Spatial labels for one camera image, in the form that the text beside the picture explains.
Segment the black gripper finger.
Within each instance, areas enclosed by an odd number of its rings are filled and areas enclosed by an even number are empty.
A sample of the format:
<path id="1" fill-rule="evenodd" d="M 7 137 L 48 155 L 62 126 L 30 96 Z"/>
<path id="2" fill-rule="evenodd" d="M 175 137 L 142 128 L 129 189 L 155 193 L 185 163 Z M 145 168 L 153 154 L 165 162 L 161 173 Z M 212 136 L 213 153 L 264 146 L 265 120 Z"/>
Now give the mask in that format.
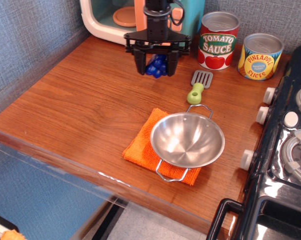
<path id="1" fill-rule="evenodd" d="M 138 73 L 144 75 L 146 72 L 146 53 L 141 49 L 134 48 L 133 55 Z"/>
<path id="2" fill-rule="evenodd" d="M 179 52 L 177 50 L 173 50 L 167 54 L 167 75 L 169 77 L 175 74 L 178 61 L 179 61 Z"/>

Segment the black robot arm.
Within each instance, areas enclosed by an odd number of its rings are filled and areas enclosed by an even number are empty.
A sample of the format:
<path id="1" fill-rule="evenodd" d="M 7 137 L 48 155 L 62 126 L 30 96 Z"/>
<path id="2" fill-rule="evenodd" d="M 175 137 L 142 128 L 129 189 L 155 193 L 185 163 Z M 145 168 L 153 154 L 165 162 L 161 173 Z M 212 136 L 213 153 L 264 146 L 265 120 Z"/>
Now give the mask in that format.
<path id="1" fill-rule="evenodd" d="M 137 71 L 146 73 L 147 54 L 162 54 L 167 57 L 167 74 L 173 76 L 179 58 L 190 53 L 191 37 L 177 33 L 168 27 L 171 4 L 184 6 L 179 0 L 147 0 L 143 7 L 146 29 L 126 33 L 126 52 L 134 56 Z"/>

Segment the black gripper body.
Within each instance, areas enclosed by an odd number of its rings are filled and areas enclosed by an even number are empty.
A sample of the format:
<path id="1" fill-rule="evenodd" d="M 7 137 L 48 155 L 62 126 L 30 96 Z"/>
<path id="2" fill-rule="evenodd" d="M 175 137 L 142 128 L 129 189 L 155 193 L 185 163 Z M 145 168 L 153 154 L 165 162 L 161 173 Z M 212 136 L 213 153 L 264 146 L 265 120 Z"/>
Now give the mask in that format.
<path id="1" fill-rule="evenodd" d="M 171 10 L 145 9 L 144 13 L 147 18 L 146 29 L 124 35 L 127 53 L 133 53 L 134 50 L 152 54 L 168 54 L 177 51 L 179 57 L 190 53 L 191 37 L 172 31 L 168 27 Z"/>

